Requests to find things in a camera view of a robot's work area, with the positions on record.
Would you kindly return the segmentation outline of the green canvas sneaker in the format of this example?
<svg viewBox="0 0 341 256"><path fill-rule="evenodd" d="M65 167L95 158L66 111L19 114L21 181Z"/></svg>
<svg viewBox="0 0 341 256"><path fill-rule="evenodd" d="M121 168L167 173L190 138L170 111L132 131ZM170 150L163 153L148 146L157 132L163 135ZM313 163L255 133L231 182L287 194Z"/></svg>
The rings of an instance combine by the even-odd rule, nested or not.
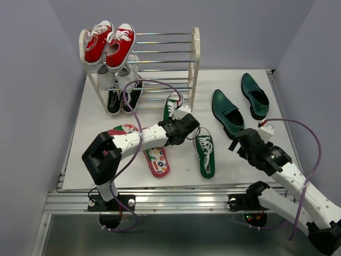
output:
<svg viewBox="0 0 341 256"><path fill-rule="evenodd" d="M214 144L211 133L205 127L199 127L194 136L194 146L198 153L200 174L204 179L215 175Z"/></svg>
<svg viewBox="0 0 341 256"><path fill-rule="evenodd" d="M177 110L182 104L179 99L167 98L163 110L163 120L172 119L174 116L174 111Z"/></svg>

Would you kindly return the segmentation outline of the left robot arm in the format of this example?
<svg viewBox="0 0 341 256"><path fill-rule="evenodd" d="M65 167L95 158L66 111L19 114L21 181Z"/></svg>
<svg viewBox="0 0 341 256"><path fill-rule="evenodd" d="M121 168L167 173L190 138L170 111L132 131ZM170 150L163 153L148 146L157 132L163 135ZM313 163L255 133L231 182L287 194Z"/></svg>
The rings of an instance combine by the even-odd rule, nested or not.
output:
<svg viewBox="0 0 341 256"><path fill-rule="evenodd" d="M82 155L82 161L91 175L99 194L100 204L106 210L118 206L118 191L114 179L120 161L130 155L155 147L182 144L200 123L191 114L181 119L160 121L140 132L122 135L99 133Z"/></svg>

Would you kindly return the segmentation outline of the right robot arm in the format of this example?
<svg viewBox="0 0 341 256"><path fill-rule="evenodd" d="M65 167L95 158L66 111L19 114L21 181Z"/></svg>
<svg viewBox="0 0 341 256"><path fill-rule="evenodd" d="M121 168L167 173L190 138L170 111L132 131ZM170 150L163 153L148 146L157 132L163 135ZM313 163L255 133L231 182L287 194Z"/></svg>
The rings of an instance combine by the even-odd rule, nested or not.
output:
<svg viewBox="0 0 341 256"><path fill-rule="evenodd" d="M232 211L271 210L296 224L322 254L333 255L340 248L340 207L327 199L280 147L265 142L258 130L240 131L229 150L236 145L238 155L284 187L298 204L278 194L267 183L257 181L244 194L230 195Z"/></svg>

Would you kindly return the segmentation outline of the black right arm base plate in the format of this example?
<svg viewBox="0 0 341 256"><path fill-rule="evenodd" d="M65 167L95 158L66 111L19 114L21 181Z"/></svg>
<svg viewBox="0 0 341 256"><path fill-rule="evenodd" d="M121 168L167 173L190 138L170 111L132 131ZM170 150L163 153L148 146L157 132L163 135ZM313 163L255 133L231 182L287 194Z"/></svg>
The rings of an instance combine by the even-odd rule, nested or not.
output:
<svg viewBox="0 0 341 256"><path fill-rule="evenodd" d="M258 197L250 194L230 194L227 208L231 212L258 211L261 209Z"/></svg>

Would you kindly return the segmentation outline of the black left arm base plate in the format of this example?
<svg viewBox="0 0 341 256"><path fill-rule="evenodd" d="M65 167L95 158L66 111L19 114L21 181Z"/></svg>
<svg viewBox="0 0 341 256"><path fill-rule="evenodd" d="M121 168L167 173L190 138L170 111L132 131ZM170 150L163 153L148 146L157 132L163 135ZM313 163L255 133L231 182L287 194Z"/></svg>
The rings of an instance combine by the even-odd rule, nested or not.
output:
<svg viewBox="0 0 341 256"><path fill-rule="evenodd" d="M135 210L136 200L135 195L120 194L118 196L118 200L123 205L125 205L129 210L131 211ZM87 210L89 212L118 212L118 211L127 212L127 210L123 208L121 205L119 205L116 200L112 199L109 202L105 202L100 195L90 195Z"/></svg>

